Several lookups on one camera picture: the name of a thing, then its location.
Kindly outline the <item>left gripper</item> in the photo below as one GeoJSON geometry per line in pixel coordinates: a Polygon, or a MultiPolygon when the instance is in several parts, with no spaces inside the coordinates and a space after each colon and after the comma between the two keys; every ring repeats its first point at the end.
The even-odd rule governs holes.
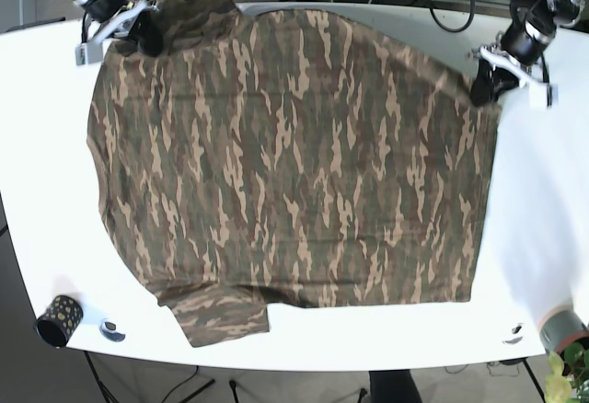
{"type": "Polygon", "coordinates": [[[482,108],[516,88],[528,90],[533,109],[548,109],[557,100],[557,89],[550,83],[544,51],[552,38],[538,31],[506,31],[492,44],[471,51],[478,60],[478,72],[469,97],[482,108]]]}

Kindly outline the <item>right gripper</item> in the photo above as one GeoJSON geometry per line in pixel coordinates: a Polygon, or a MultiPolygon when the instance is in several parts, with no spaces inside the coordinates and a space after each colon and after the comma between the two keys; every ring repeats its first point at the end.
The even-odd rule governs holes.
{"type": "Polygon", "coordinates": [[[156,0],[132,1],[106,22],[100,23],[92,34],[88,32],[90,23],[87,22],[87,15],[84,15],[81,41],[75,47],[76,65],[101,63],[105,40],[123,40],[133,44],[138,52],[157,57],[163,51],[164,40],[151,16],[158,11],[156,0]]]}

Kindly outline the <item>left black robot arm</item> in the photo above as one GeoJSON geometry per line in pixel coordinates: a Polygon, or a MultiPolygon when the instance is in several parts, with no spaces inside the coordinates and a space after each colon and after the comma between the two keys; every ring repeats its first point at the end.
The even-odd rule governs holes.
{"type": "Polygon", "coordinates": [[[510,0],[510,26],[494,43],[474,51],[479,68],[470,89],[473,105],[486,106],[525,87],[531,107],[550,108],[557,101],[557,88],[550,82],[545,50],[557,29],[576,25],[584,6],[584,0],[510,0]]]}

